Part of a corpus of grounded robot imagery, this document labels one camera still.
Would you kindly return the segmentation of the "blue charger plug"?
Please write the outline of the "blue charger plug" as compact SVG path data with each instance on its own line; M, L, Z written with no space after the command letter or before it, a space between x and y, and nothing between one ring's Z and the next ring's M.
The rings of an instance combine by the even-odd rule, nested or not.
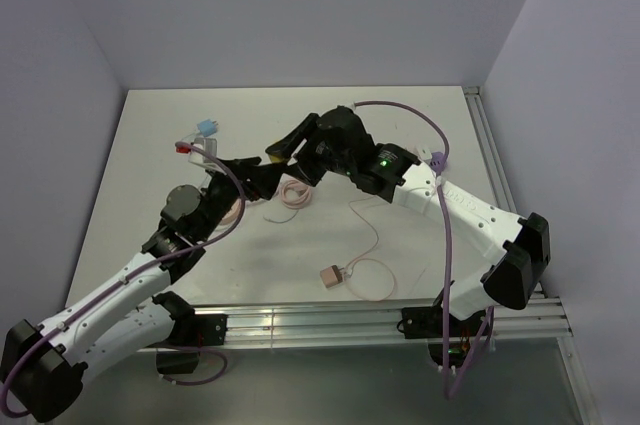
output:
M197 124L198 134L203 137L210 137L217 133L218 123L216 121L206 119Z

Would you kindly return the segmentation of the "dusty pink charger plug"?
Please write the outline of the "dusty pink charger plug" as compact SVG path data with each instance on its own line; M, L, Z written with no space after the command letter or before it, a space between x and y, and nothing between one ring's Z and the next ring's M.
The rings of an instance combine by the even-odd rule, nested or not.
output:
M320 271L320 279L326 289L332 289L344 282L344 269L337 265L324 268Z

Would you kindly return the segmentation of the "purple power strip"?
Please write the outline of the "purple power strip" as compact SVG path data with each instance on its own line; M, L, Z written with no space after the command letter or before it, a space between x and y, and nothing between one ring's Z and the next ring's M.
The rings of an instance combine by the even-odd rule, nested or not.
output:
M443 152L432 152L428 160L429 167L435 172L442 172L446 167L446 158Z

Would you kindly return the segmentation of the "pink round power socket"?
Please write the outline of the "pink round power socket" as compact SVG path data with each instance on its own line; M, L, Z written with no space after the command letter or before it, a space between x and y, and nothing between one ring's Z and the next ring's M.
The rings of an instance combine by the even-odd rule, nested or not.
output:
M220 226L229 226L234 223L239 217L241 210L243 207L243 201L238 198L234 204L231 206L229 211L223 216L221 221L219 222Z

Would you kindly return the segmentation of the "white 80W charger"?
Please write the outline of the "white 80W charger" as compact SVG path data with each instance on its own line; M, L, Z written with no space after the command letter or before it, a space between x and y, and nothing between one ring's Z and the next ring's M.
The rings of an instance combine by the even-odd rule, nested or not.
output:
M432 152L431 150L426 147L426 146L416 146L415 147L415 151L416 151L416 155L422 160L422 161L429 161L432 159Z

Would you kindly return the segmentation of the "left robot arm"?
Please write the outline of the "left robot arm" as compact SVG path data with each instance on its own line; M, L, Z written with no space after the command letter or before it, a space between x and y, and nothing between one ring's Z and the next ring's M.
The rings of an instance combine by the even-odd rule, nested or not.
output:
M50 421L104 370L149 345L193 346L194 308L169 291L203 257L233 205L274 196L287 165L258 157L215 160L204 187L168 195L156 232L118 273L75 304L37 325L7 333L1 360L1 412Z

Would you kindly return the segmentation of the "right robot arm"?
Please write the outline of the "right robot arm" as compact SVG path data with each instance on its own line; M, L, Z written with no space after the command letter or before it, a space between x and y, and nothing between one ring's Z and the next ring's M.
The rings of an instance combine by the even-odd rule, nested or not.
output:
M309 186L333 172L364 193L442 220L445 283L432 315L443 334L457 333L468 318L493 306L525 309L549 264L544 217L522 217L490 205L405 148L375 142L352 107L308 115L266 153Z

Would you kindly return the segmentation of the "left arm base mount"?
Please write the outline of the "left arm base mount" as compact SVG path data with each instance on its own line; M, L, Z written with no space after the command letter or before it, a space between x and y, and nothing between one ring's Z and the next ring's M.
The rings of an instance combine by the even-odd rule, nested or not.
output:
M156 348L155 366L160 378L176 385L196 386L221 378L228 369L229 359L218 347L225 342L226 314L195 314L179 319L167 339L152 345ZM209 378L183 379L192 375L206 358L215 358L219 369Z

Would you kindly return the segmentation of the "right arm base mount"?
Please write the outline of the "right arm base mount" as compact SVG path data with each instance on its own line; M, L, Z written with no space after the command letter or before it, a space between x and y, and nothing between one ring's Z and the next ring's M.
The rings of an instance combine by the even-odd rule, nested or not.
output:
M481 337L489 337L493 331L493 310L479 311L466 320L449 316L449 365L461 367L471 352L476 335L484 327ZM443 309L440 306L405 307L396 330L407 340L442 339Z

